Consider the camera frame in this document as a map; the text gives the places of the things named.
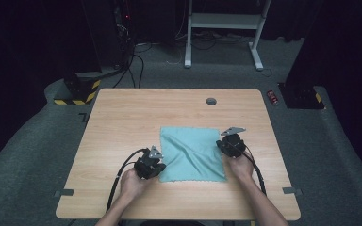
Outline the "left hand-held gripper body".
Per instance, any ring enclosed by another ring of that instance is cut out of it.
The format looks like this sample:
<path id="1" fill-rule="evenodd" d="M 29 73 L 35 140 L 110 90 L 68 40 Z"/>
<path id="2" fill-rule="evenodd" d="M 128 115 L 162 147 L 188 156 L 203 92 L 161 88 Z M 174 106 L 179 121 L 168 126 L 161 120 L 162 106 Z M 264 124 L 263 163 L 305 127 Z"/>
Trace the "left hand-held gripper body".
<path id="1" fill-rule="evenodd" d="M 151 179 L 166 169 L 166 165 L 160 162 L 163 155 L 156 146 L 142 151 L 143 156 L 139 157 L 134 164 L 134 169 L 141 179 Z"/>

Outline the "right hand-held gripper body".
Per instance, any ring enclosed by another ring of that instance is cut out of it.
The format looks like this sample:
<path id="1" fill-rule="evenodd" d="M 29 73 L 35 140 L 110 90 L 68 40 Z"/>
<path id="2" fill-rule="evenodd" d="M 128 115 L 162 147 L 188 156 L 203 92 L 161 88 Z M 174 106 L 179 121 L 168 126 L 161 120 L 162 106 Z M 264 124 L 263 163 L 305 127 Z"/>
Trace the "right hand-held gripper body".
<path id="1" fill-rule="evenodd" d="M 221 133 L 222 139 L 216 141 L 217 147 L 228 157 L 240 157 L 246 150 L 244 141 L 239 133 L 244 132 L 245 128 L 230 127 Z"/>

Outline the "light blue cloth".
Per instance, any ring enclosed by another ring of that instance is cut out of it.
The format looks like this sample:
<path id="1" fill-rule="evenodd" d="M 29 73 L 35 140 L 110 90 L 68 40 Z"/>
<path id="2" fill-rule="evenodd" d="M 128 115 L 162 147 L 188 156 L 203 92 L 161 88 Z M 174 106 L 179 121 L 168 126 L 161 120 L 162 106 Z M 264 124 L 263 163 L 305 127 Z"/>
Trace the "light blue cloth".
<path id="1" fill-rule="evenodd" d="M 222 154 L 216 144 L 219 139 L 217 129 L 162 127 L 160 145 L 166 169 L 159 180 L 225 182 Z"/>

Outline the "person's right hand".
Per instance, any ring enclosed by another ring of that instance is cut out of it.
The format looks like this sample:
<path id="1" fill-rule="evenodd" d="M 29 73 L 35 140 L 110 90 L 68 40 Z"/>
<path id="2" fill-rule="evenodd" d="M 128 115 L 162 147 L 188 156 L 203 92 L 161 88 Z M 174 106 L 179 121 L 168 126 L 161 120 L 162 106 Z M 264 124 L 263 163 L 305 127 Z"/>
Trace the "person's right hand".
<path id="1" fill-rule="evenodd" d="M 228 157 L 227 162 L 231 171 L 240 182 L 252 182 L 253 165 L 248 158 L 241 155 L 240 157 Z"/>

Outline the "person's left hand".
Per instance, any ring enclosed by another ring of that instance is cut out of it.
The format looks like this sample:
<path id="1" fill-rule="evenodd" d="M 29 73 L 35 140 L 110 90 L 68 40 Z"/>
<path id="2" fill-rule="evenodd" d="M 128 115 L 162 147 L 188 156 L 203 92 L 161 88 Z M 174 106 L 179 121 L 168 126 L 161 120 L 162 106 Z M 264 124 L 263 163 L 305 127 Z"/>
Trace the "person's left hand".
<path id="1" fill-rule="evenodd" d="M 133 201 L 151 184 L 151 180 L 141 179 L 135 169 L 126 171 L 121 180 L 121 197 Z"/>

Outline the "red can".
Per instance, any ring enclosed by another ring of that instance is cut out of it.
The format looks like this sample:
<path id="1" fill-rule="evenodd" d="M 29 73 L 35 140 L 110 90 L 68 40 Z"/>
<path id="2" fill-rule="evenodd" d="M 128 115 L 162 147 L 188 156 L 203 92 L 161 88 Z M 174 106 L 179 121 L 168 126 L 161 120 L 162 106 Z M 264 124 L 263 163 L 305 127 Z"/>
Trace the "red can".
<path id="1" fill-rule="evenodd" d="M 269 90 L 267 92 L 267 96 L 269 98 L 269 100 L 271 101 L 271 103 L 273 105 L 279 105 L 279 101 L 278 101 L 278 98 L 276 97 L 275 93 L 273 90 Z"/>

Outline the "grey tape strip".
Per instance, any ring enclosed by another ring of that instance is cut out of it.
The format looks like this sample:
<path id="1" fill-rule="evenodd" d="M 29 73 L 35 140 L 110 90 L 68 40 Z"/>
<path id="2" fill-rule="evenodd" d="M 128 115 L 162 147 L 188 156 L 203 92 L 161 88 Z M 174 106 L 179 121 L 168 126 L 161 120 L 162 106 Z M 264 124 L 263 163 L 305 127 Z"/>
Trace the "grey tape strip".
<path id="1" fill-rule="evenodd" d="M 282 187 L 284 194 L 294 194 L 296 196 L 302 195 L 302 190 L 295 187 Z"/>
<path id="2" fill-rule="evenodd" d="M 61 189 L 57 190 L 54 193 L 54 197 L 60 198 L 61 196 L 73 196 L 74 190 L 73 189 Z"/>

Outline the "black yellow striped stand base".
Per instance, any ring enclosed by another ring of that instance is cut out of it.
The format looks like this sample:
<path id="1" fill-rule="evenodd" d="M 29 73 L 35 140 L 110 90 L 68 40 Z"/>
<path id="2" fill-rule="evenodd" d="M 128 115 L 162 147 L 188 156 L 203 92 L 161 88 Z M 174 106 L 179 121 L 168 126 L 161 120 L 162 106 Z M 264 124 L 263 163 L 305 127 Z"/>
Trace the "black yellow striped stand base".
<path id="1" fill-rule="evenodd" d="M 54 97 L 56 105 L 88 105 L 95 97 L 100 80 L 63 81 Z"/>

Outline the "dark equipment rack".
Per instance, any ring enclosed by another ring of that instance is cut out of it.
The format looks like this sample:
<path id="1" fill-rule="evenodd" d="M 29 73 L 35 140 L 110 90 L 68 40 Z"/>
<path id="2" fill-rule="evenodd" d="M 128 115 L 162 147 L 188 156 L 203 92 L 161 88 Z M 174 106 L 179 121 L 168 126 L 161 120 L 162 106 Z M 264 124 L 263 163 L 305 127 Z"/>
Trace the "dark equipment rack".
<path id="1" fill-rule="evenodd" d="M 121 57 L 118 66 L 124 69 L 133 53 L 135 44 L 135 27 L 132 20 L 133 10 L 130 0 L 112 0 L 112 3 L 112 13 Z"/>

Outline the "white metal stand frame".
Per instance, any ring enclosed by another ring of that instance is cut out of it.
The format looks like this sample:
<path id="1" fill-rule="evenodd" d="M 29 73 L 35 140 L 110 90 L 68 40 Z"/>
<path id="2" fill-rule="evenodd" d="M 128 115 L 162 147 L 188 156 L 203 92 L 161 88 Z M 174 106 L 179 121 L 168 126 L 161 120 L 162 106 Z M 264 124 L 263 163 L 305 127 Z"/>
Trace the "white metal stand frame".
<path id="1" fill-rule="evenodd" d="M 184 67 L 190 68 L 192 65 L 192 29 L 193 28 L 219 28 L 219 29 L 241 29 L 254 30 L 255 36 L 252 42 L 248 43 L 255 68 L 260 72 L 264 70 L 263 63 L 257 51 L 257 46 L 267 19 L 272 0 L 264 0 L 264 6 L 260 14 L 218 14 L 218 13 L 196 13 L 193 11 L 193 0 L 188 4 L 188 26 L 187 42 L 185 49 Z"/>

